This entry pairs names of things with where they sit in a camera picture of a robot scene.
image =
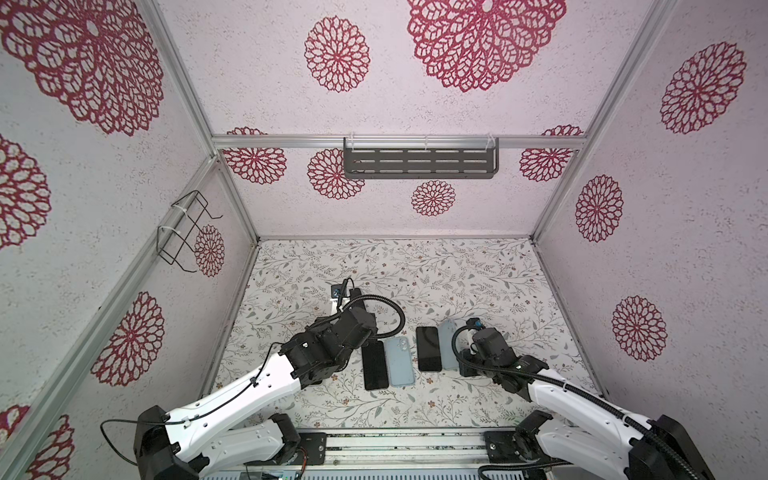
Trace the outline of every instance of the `large red flower motif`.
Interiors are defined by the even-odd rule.
[[[139,293],[133,308],[125,314],[91,367],[91,373],[99,383],[112,386],[126,386],[139,380],[163,346],[164,324],[157,300],[148,292]]]
[[[56,424],[56,430],[45,439],[45,444],[27,468],[25,480],[61,480],[69,472],[69,461],[74,453],[72,435],[74,429],[69,425],[69,415],[62,415]]]
[[[0,413],[0,449],[8,441],[16,426],[27,415],[28,406],[14,405],[10,409]]]
[[[605,240],[619,226],[623,206],[619,183],[607,175],[596,176],[584,185],[576,202],[578,231],[591,242]]]
[[[619,346],[635,359],[653,360],[667,346],[667,324],[645,298],[628,296],[619,302],[612,323]]]
[[[573,125],[558,125],[546,130],[542,135],[581,135],[584,132]],[[527,148],[520,157],[520,171],[523,176],[545,182],[560,177],[573,150],[569,148]]]
[[[205,276],[216,276],[224,265],[224,240],[213,225],[200,229],[194,241],[194,258]]]
[[[672,75],[661,99],[661,121],[676,134],[711,124],[736,98],[745,69],[736,44],[723,41],[697,51]]]
[[[163,99],[163,70],[131,0],[2,0],[5,50],[46,95],[110,134],[149,129]]]
[[[344,176],[344,152],[338,148],[319,151],[310,159],[306,175],[315,190],[328,198],[350,198],[362,190],[365,180]]]
[[[411,196],[411,205],[421,215],[434,217],[444,214],[456,200],[453,187],[442,180],[430,180],[419,185]]]
[[[238,127],[229,135],[266,135],[256,128]],[[277,182],[286,173],[282,148],[234,148],[221,151],[232,171],[255,184]]]
[[[37,161],[0,135],[0,250],[37,234],[51,211],[50,196]]]
[[[531,64],[565,0],[408,0],[414,55],[444,87],[488,90]]]
[[[345,18],[325,17],[317,22],[304,48],[312,76],[330,91],[348,91],[368,73],[371,59],[366,38]]]

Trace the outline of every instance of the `red doily motif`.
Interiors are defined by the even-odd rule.
[[[421,215],[434,217],[444,214],[456,200],[456,192],[448,183],[430,180],[419,185],[411,196],[411,205]]]
[[[131,0],[2,0],[5,50],[46,95],[110,134],[149,129],[163,99],[163,70]]]
[[[645,298],[628,296],[619,302],[612,323],[619,346],[635,359],[653,360],[667,346],[667,324]]]
[[[304,48],[313,78],[330,91],[348,91],[368,73],[371,58],[366,38],[345,18],[325,17],[317,22]]]
[[[37,161],[0,135],[0,250],[37,234],[51,211],[50,197]]]
[[[725,41],[688,58],[661,98],[661,121],[676,134],[711,124],[736,98],[744,82],[744,52]]]
[[[238,127],[227,134],[266,135],[250,127]],[[255,184],[277,182],[286,173],[286,156],[282,148],[233,148],[221,153],[234,173]]]
[[[344,176],[344,152],[338,148],[319,151],[310,159],[306,175],[315,190],[328,198],[350,198],[362,190],[365,180]]]
[[[27,415],[28,406],[14,405],[10,409],[0,413],[0,449],[8,441],[16,426]]]
[[[205,276],[216,276],[224,265],[224,240],[213,225],[200,229],[194,241],[194,258]]]
[[[62,415],[56,424],[56,430],[45,440],[43,449],[27,468],[25,480],[61,480],[69,472],[69,461],[74,453],[72,435],[74,429],[69,426],[69,415]]]
[[[591,242],[605,240],[619,225],[621,208],[619,183],[607,175],[588,181],[576,202],[576,226]]]
[[[163,346],[165,319],[157,300],[141,292],[99,354],[91,373],[99,383],[126,386],[139,380]]]
[[[546,130],[542,135],[581,135],[584,132],[573,125],[558,125]],[[573,150],[569,148],[527,148],[520,157],[520,171],[523,177],[537,182],[545,182],[560,177]]]
[[[551,40],[565,0],[408,0],[414,55],[444,87],[488,90]]]

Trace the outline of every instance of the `phone screen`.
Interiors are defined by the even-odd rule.
[[[436,326],[416,327],[416,352],[419,358],[419,370],[422,372],[442,370],[440,340]]]
[[[361,348],[362,351],[362,382],[366,390],[381,390],[389,388],[389,377],[386,372],[386,357],[384,344],[381,340],[370,342]]]

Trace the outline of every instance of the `floral table surface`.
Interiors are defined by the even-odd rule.
[[[363,293],[391,298],[405,311],[400,335],[410,341],[415,385],[366,391],[357,351],[342,372],[267,406],[250,422],[285,412],[304,428],[516,425],[535,407],[490,379],[418,371],[415,328],[445,319],[460,325],[470,316],[504,333],[518,354],[537,356],[594,391],[531,244],[520,239],[265,241],[214,388],[260,365],[270,343],[329,314],[330,285],[347,276]],[[397,324],[386,305],[366,306],[380,332]]]

